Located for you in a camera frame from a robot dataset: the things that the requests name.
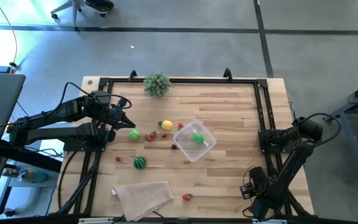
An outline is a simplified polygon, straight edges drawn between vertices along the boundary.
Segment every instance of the black metal frame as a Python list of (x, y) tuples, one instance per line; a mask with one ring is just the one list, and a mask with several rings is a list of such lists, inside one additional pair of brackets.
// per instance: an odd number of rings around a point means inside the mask
[[(233, 79), (232, 73), (230, 69), (225, 69), (224, 71), (224, 78), (170, 78), (171, 83), (241, 83), (241, 84), (250, 84), (253, 85), (255, 90), (255, 100), (257, 103), (257, 111), (258, 111), (258, 117), (259, 117), (259, 124), (260, 129), (265, 130), (265, 118), (264, 118), (264, 111), (262, 108), (262, 100), (260, 96), (260, 88), (263, 89), (264, 92), (264, 98), (266, 102), (267, 107), (267, 114), (268, 114), (268, 120), (270, 124), (270, 128), (275, 128), (274, 123), (274, 117), (273, 117), (273, 110), (272, 110), (272, 104), (270, 101), (270, 95), (269, 95), (269, 87), (267, 85), (266, 79)], [(116, 77), (116, 78), (100, 78), (98, 90), (103, 90), (105, 86), (108, 87), (107, 92), (109, 94), (112, 93), (112, 86), (114, 83), (142, 83), (144, 81), (144, 78), (137, 77), (137, 73), (135, 70), (131, 72), (131, 75), (129, 78), (127, 77)], [(81, 176), (80, 176), (80, 182), (83, 179), (83, 177), (86, 175), (88, 170), (88, 165), (90, 161), (90, 152), (85, 153), (84, 161), (83, 161), (83, 167), (81, 170)], [(282, 158), (279, 154), (275, 155), (276, 162), (277, 162), (277, 168), (280, 169), (282, 166)], [(265, 154), (265, 160), (266, 160), (266, 166), (268, 170), (269, 175), (275, 174), (276, 168), (274, 167), (274, 164), (271, 159), (270, 154)], [(92, 211), (92, 204), (93, 204), (93, 197), (94, 197), (94, 189), (96, 187), (96, 179), (97, 179), (98, 173), (96, 171), (95, 175), (91, 179), (90, 188), (89, 188), (89, 194), (88, 199), (86, 202), (86, 208), (83, 213), (80, 213), (80, 205), (82, 200), (82, 195), (78, 198), (76, 201), (75, 207), (74, 207), (74, 213), (76, 214), (86, 214), (91, 215)], [(286, 200), (285, 202), (285, 213), (287, 215), (292, 215), (291, 206)], [(142, 222), (161, 222), (160, 218), (143, 218), (140, 221)], [(190, 223), (190, 222), (206, 222), (206, 223), (252, 223), (252, 220), (250, 218), (187, 218), (187, 219), (181, 219), (177, 218), (176, 221), (182, 222), (182, 223)]]

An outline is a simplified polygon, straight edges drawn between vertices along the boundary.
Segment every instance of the clear plastic container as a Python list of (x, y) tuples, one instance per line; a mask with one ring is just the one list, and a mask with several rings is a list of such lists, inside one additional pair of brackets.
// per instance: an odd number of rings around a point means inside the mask
[[(197, 143), (194, 134), (201, 134), (204, 141)], [(215, 137), (198, 120), (193, 120), (173, 135), (173, 142), (191, 162), (197, 161), (216, 145)]]

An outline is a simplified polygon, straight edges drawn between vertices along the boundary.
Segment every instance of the toy fruit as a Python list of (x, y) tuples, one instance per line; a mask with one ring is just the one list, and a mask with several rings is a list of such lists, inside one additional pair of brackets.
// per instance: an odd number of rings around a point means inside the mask
[(204, 137), (202, 134), (194, 134), (193, 135), (193, 140), (194, 142), (197, 142), (197, 143), (203, 143), (204, 142)]
[(134, 141), (139, 139), (139, 131), (136, 130), (136, 129), (133, 129), (132, 131), (130, 131), (129, 138), (134, 140)]
[(192, 199), (192, 198), (193, 198), (192, 194), (184, 194), (183, 195), (183, 199), (187, 202), (190, 201), (190, 199)]
[(136, 169), (145, 169), (146, 168), (146, 158), (143, 156), (138, 156), (134, 160), (134, 167)]
[(159, 121), (158, 124), (164, 130), (171, 130), (172, 129), (172, 122), (171, 121)]

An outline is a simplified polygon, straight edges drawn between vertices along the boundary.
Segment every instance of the toy watermelon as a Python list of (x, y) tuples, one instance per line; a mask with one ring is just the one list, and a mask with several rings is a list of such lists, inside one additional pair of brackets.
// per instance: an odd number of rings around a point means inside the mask
[(136, 169), (145, 169), (146, 168), (146, 159), (143, 156), (138, 156), (134, 160), (134, 167)]

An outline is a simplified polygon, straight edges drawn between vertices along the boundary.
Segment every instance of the wooden tabletop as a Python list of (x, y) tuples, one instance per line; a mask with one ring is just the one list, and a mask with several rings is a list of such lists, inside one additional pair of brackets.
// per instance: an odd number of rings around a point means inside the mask
[[(84, 77), (82, 89), (88, 92), (97, 90), (99, 78)], [(267, 80), (276, 127), (289, 128), (292, 118), (284, 81), (281, 78)], [(102, 153), (93, 217), (123, 215), (120, 202), (111, 194), (113, 187), (166, 180), (175, 199), (158, 211), (165, 217), (243, 218), (242, 210), (250, 205), (239, 190), (244, 173), (250, 166), (266, 166), (257, 138), (260, 127), (252, 85), (174, 83), (165, 97), (157, 99), (144, 93), (143, 83), (115, 83), (112, 93), (132, 101), (133, 106), (126, 113), (137, 125), (140, 138), (132, 141), (129, 139), (131, 130), (121, 129), (115, 141), (108, 144)], [(117, 98), (112, 98), (112, 102), (117, 101)], [(196, 162), (190, 162), (180, 150), (171, 149), (178, 123), (186, 124), (193, 119), (203, 121), (217, 140), (215, 147)], [(172, 130), (161, 129), (157, 124), (160, 120), (172, 121)], [(74, 125), (89, 121), (82, 119)], [(269, 122), (266, 120), (265, 123), (269, 128)], [(143, 136), (155, 130), (158, 132), (156, 140), (145, 141)], [(167, 134), (167, 137), (163, 139), (161, 134)], [(69, 155), (65, 156), (63, 165)], [(121, 158), (121, 162), (115, 161), (116, 156)], [(137, 156), (147, 159), (145, 170), (134, 168), (133, 161)], [(77, 153), (68, 165), (62, 183), (62, 203), (78, 185), (83, 157), (83, 152)], [(305, 210), (313, 213), (303, 168), (293, 179), (290, 190)], [(56, 192), (51, 211), (58, 210)], [(186, 202), (182, 199), (183, 194), (193, 194), (194, 198)], [(88, 187), (85, 188), (81, 210), (87, 196)]]

